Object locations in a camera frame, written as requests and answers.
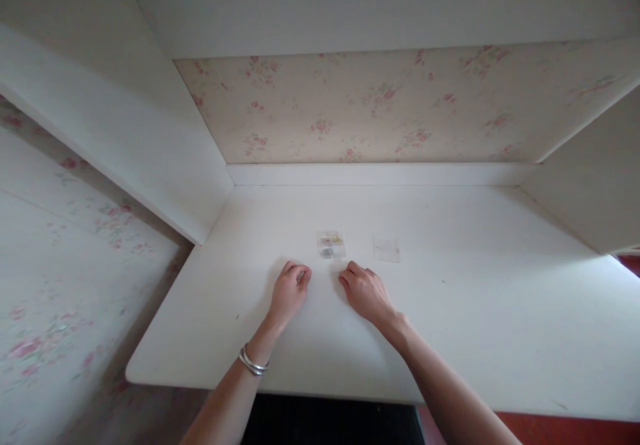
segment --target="white table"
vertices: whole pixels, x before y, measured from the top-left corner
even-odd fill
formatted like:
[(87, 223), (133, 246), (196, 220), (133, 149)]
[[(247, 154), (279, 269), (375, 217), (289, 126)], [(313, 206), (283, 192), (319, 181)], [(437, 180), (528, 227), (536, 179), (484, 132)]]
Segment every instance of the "white table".
[[(288, 259), (307, 303), (260, 390), (422, 401), (403, 361), (345, 302), (345, 236), (393, 303), (495, 410), (640, 420), (640, 280), (512, 187), (239, 186), (196, 247), (129, 365), (141, 384), (214, 388), (267, 311)], [(372, 237), (398, 241), (376, 262)]]

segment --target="red floor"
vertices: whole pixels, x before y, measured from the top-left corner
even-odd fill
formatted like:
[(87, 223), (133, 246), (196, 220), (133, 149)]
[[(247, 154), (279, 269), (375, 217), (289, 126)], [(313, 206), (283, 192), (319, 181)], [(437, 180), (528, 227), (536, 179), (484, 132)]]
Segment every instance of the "red floor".
[(627, 256), (619, 256), (618, 260), (625, 267), (629, 268), (633, 273), (640, 276), (640, 256), (638, 255), (627, 255)]
[[(418, 407), (427, 445), (446, 445), (426, 407)], [(640, 423), (498, 413), (524, 445), (639, 445)]]

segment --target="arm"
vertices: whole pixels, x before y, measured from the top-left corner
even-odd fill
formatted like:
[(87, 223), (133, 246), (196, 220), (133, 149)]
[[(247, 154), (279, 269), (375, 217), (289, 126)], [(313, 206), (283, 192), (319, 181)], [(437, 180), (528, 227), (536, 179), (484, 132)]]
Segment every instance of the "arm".
[[(264, 366), (289, 320), (307, 297), (311, 269), (287, 262), (273, 288), (266, 318), (247, 344), (247, 355)], [(181, 445), (239, 444), (245, 432), (260, 376), (236, 358), (218, 387), (209, 394)]]
[(340, 273), (347, 300), (404, 358), (440, 433), (450, 445), (517, 445), (495, 413), (391, 305), (380, 277), (349, 262)]

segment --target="finger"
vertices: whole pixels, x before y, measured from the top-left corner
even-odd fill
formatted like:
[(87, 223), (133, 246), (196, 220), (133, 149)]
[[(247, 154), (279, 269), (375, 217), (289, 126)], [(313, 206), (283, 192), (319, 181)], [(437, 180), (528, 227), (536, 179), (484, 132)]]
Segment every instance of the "finger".
[(358, 265), (353, 260), (350, 261), (349, 264), (347, 265), (347, 270), (349, 270), (354, 275), (366, 275), (365, 271), (361, 268), (361, 266)]
[(300, 282), (298, 283), (300, 290), (303, 290), (304, 292), (307, 291), (307, 286), (309, 285), (310, 279), (311, 279), (311, 268), (307, 267), (303, 275), (300, 277)]
[(345, 289), (345, 293), (348, 292), (351, 289), (349, 287), (349, 282), (347, 280), (345, 280), (344, 278), (342, 278), (341, 276), (338, 277), (338, 282), (340, 282), (340, 284)]
[(300, 282), (300, 279), (302, 278), (302, 275), (305, 272), (311, 272), (311, 268), (309, 268), (306, 265), (293, 265), (289, 271), (287, 272), (287, 275), (291, 275), (291, 276), (295, 276), (295, 281), (296, 282)]
[(342, 278), (347, 282), (347, 285), (351, 287), (351, 282), (355, 280), (355, 274), (351, 270), (343, 270), (340, 272), (339, 278)]
[(289, 260), (287, 263), (285, 263), (285, 265), (282, 267), (282, 272), (280, 272), (280, 276), (286, 274), (291, 268), (293, 268), (295, 266), (295, 263), (293, 263), (291, 260)]

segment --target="bangle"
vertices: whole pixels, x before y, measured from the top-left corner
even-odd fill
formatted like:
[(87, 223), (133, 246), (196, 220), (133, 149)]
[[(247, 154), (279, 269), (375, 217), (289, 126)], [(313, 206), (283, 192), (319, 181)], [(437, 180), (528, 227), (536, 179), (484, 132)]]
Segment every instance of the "bangle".
[(246, 365), (246, 367), (249, 369), (249, 371), (253, 375), (255, 376), (263, 375), (269, 368), (269, 363), (267, 362), (265, 366), (256, 365), (251, 361), (251, 359), (249, 359), (246, 348), (247, 348), (247, 344), (245, 344), (240, 349), (240, 354), (238, 355), (238, 358), (240, 359), (241, 362), (243, 362)]

